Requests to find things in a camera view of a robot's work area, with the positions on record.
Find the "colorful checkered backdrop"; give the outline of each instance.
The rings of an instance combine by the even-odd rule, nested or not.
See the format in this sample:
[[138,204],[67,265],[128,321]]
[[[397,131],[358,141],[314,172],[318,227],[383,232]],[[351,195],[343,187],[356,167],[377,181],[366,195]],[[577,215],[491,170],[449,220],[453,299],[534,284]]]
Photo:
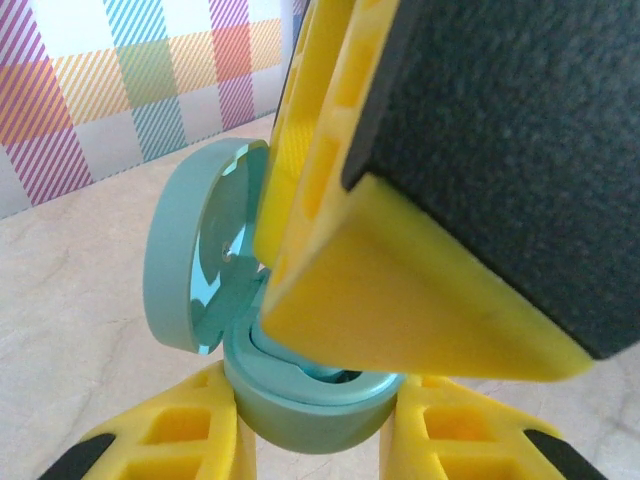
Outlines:
[[[306,2],[290,1],[297,32]],[[0,0],[0,218],[272,112],[283,11]]]

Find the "mint green plastic part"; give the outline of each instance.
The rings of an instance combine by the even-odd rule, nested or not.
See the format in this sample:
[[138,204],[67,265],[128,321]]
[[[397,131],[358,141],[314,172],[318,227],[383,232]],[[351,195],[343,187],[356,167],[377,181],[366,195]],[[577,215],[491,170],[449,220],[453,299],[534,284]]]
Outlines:
[[225,331],[225,375],[242,419],[258,435],[286,450],[306,454],[343,451],[380,429],[395,407],[404,377],[362,373],[346,383],[327,383],[298,365],[262,352],[251,341],[259,308]]
[[272,357],[293,363],[302,369],[308,376],[327,383],[336,383],[345,372],[341,368],[325,367],[310,362],[301,355],[292,350],[285,348],[275,340],[271,339],[262,329],[260,322],[255,322],[251,326],[251,341],[253,345],[263,353],[267,353]]
[[252,243],[268,146],[231,138],[185,159],[162,192],[144,260],[149,328],[162,344],[211,353],[268,275]]

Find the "yellow plastic leg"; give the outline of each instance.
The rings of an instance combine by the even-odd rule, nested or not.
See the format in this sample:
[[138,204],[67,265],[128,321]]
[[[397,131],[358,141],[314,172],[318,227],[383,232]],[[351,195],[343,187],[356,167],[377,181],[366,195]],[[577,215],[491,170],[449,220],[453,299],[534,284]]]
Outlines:
[[561,480],[523,433],[549,425],[444,377],[410,377],[380,440],[380,480]]
[[255,255],[273,268],[355,0],[309,4],[271,137]]
[[83,480],[253,480],[255,435],[218,362],[87,433],[115,440]]
[[[332,4],[318,2],[311,13]],[[261,261],[275,262],[266,333],[310,360],[351,370],[536,381],[583,373],[593,363],[583,348],[392,186],[367,174],[350,192],[342,187],[397,8],[398,0],[359,0],[341,13],[349,22],[337,58],[323,60],[335,67],[322,108],[304,136],[308,147],[296,151],[284,147],[297,135],[287,125],[297,125],[291,112],[307,97],[295,76],[285,89],[291,103],[274,131],[276,163],[255,244]],[[314,15],[305,45],[323,38]],[[301,65],[314,58],[306,55]],[[278,186],[291,162],[304,162],[295,195]],[[284,234],[279,215],[289,216]]]

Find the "black foam pad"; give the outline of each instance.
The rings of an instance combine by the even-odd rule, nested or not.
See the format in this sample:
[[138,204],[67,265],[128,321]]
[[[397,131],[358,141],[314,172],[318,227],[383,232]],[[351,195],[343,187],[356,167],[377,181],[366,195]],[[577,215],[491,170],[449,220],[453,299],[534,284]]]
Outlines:
[[640,1],[402,0],[343,172],[594,358],[640,339]]
[[82,480],[115,439],[115,435],[104,433],[77,443],[51,465],[39,480]]
[[538,430],[524,434],[566,480],[607,480],[570,444]]

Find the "rectangular slot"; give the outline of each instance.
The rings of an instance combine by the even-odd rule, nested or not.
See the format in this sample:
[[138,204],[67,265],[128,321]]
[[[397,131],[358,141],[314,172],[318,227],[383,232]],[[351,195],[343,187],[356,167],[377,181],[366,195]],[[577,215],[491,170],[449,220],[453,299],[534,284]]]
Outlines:
[[340,143],[338,141],[330,137],[321,139],[314,163],[310,166],[309,178],[312,178],[313,181],[308,182],[303,198],[304,213],[310,220],[313,220],[318,215],[339,149]]
[[429,407],[424,411],[424,423],[431,440],[493,441],[482,413],[474,408]]
[[482,456],[441,456],[448,480],[533,480],[515,460]]
[[131,463],[119,480],[195,480],[201,463],[198,457],[145,459]]
[[347,53],[344,71],[337,87],[336,103],[343,107],[355,107],[360,104],[361,97],[369,90],[372,78],[374,50],[373,45],[365,43],[365,38],[353,41]]
[[170,408],[162,412],[145,439],[146,445],[209,438],[211,413],[205,408]]

